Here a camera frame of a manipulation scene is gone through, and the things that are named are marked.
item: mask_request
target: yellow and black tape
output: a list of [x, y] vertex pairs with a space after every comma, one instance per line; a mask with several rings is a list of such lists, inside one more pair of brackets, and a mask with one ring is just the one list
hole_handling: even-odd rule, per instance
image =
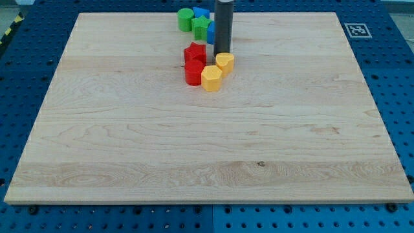
[[12, 41], [13, 36], [16, 34], [18, 28], [20, 27], [24, 19], [25, 17], [20, 12], [13, 20], [11, 26], [6, 30], [3, 37], [0, 39], [0, 58], [5, 53], [8, 45]]

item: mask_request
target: yellow hexagonal block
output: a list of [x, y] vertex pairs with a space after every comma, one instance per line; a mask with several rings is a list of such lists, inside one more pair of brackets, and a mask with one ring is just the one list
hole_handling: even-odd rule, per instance
[[216, 65], [208, 65], [201, 72], [201, 85], [206, 91], [218, 91], [223, 72]]
[[223, 78], [231, 73], [234, 68], [234, 55], [229, 52], [221, 52], [215, 55], [215, 65], [223, 72]]

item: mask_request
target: wooden board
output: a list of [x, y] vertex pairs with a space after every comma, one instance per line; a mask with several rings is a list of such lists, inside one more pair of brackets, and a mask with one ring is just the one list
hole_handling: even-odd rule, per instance
[[5, 201], [413, 200], [334, 13], [235, 14], [233, 36], [207, 93], [175, 14], [80, 14]]

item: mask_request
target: red block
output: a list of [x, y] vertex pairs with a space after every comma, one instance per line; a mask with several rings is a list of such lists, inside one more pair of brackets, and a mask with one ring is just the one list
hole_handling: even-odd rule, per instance
[[184, 49], [184, 60], [186, 63], [190, 60], [199, 60], [205, 66], [207, 64], [206, 45], [192, 42], [187, 49]]
[[200, 85], [201, 84], [201, 72], [204, 69], [205, 64], [199, 60], [187, 61], [184, 65], [186, 73], [186, 82], [188, 85]]

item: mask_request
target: blue pegboard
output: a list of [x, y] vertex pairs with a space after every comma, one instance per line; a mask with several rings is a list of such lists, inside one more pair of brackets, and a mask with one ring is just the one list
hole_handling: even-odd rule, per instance
[[[0, 60], [0, 197], [17, 166], [79, 12], [175, 12], [213, 0], [37, 0]], [[336, 12], [402, 165], [414, 175], [414, 55], [377, 0], [237, 0], [237, 12]], [[408, 205], [8, 206], [0, 232], [414, 232]]]

